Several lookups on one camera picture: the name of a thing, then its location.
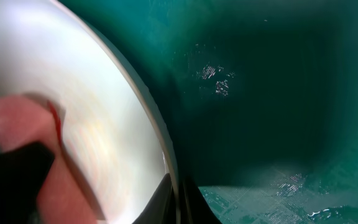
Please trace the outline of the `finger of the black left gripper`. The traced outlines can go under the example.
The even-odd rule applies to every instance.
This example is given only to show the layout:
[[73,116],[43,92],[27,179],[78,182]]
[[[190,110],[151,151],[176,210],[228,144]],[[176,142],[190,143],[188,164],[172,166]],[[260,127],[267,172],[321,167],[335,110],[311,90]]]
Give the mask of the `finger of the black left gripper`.
[[0,154],[0,223],[27,223],[55,156],[41,142]]

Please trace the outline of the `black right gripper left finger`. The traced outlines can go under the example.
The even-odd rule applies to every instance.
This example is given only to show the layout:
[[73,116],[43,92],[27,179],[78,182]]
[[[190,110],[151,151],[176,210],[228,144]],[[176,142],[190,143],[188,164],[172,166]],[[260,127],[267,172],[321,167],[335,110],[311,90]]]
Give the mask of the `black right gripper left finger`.
[[165,174],[133,224],[176,224],[176,203],[170,174]]

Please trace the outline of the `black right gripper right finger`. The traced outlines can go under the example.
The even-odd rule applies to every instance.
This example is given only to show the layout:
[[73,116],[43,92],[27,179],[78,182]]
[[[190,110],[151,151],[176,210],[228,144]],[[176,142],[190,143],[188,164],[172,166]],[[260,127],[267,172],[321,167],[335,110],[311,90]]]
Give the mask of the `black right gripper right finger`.
[[187,177],[181,183],[182,224],[222,224],[214,215],[194,181]]

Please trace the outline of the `light blue round plate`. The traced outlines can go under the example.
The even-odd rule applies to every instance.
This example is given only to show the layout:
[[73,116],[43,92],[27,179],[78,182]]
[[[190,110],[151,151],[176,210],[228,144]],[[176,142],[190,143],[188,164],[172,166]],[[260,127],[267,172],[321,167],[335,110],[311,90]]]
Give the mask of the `light blue round plate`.
[[55,108],[96,223],[133,223],[165,174],[180,222],[172,142],[147,87],[58,1],[0,1],[0,99],[14,95]]

